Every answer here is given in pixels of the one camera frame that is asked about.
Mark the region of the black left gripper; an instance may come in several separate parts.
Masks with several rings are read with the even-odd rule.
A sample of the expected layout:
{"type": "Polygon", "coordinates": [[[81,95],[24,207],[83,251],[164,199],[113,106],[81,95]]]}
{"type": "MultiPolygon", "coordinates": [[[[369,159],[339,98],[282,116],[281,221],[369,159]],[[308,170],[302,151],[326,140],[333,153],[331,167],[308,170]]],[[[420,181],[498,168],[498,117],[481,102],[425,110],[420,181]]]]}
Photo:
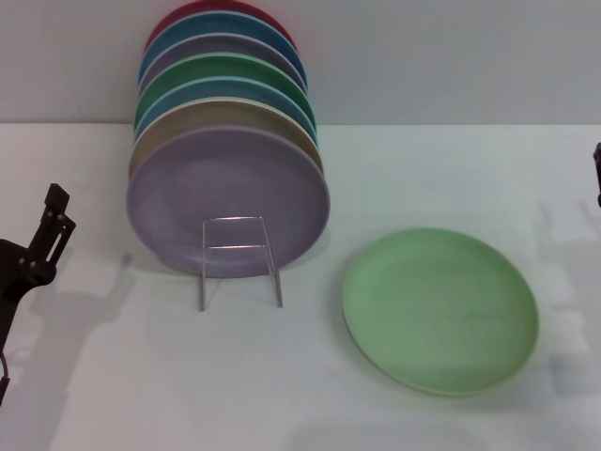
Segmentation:
{"type": "Polygon", "coordinates": [[[21,299],[30,290],[51,284],[56,265],[76,224],[66,214],[69,194],[52,183],[39,228],[27,248],[1,240],[1,350],[4,350],[21,299]]]}

